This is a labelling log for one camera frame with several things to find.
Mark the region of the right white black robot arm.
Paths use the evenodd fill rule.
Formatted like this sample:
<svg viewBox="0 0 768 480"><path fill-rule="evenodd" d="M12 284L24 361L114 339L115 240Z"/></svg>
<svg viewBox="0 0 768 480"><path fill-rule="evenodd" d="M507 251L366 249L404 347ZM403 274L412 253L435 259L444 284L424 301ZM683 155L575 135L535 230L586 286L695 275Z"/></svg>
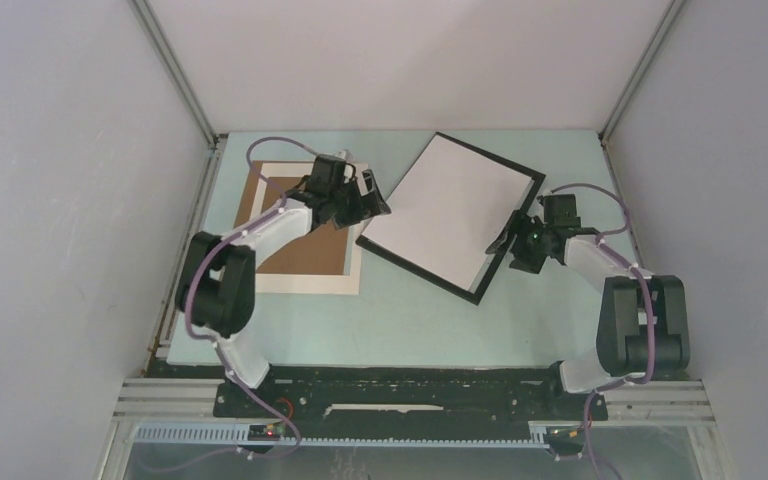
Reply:
<svg viewBox="0 0 768 480"><path fill-rule="evenodd" d="M557 381L541 392L545 411L566 418L580 407L581 393L684 371L691 352L683 282L610 247L607 233L583 225L575 195L553 191L538 202L541 214L513 214L488 253L510 253L511 268L531 274L553 259L601 296L595 345L555 365Z"/></svg>

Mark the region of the brown frame backing board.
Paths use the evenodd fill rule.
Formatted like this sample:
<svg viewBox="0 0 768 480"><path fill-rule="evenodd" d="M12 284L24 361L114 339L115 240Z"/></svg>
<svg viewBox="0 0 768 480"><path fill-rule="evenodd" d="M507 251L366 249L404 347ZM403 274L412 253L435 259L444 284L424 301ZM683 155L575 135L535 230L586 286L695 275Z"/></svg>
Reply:
<svg viewBox="0 0 768 480"><path fill-rule="evenodd" d="M280 193L295 187L310 173L312 165L303 162L256 161L248 174L234 225L247 223L275 204ZM346 275L350 267L352 227L338 229L333 222L293 240L265 260L259 274Z"/></svg>

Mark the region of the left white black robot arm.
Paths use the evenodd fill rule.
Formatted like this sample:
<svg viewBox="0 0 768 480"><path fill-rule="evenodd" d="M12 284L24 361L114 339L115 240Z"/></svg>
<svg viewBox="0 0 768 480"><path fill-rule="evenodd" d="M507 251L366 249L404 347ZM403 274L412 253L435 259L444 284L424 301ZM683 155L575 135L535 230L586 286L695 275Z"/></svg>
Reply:
<svg viewBox="0 0 768 480"><path fill-rule="evenodd" d="M353 227L390 211L371 169L321 154L297 186L280 192L258 216L221 235L199 231L191 237L176 307L187 334L209 342L226 376L241 385L237 402L250 415L264 416L276 403L275 388L263 381L270 363L246 331L258 267L324 225Z"/></svg>

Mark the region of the white photo mat board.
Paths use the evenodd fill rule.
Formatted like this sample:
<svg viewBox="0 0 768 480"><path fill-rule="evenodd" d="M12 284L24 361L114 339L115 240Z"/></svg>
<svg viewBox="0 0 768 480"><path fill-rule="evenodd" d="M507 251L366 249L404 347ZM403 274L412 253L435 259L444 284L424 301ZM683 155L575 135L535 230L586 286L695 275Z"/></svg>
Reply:
<svg viewBox="0 0 768 480"><path fill-rule="evenodd" d="M365 225L354 225L351 259L346 275L276 275L256 273L256 291L272 294L356 295L360 288L362 250L355 241Z"/></svg>

